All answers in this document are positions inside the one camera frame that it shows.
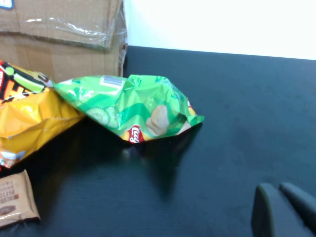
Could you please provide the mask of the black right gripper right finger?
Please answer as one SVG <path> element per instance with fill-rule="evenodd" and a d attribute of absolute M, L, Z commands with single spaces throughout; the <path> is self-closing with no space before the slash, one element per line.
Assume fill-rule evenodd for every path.
<path fill-rule="evenodd" d="M 279 190 L 286 196 L 305 225 L 316 232 L 316 198 L 291 183 L 281 183 Z"/>

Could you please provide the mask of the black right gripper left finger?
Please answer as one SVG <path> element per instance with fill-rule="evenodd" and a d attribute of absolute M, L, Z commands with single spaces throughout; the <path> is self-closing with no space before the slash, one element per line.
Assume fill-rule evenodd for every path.
<path fill-rule="evenodd" d="M 251 217 L 255 237 L 314 237 L 286 196 L 273 185 L 256 187 Z"/>

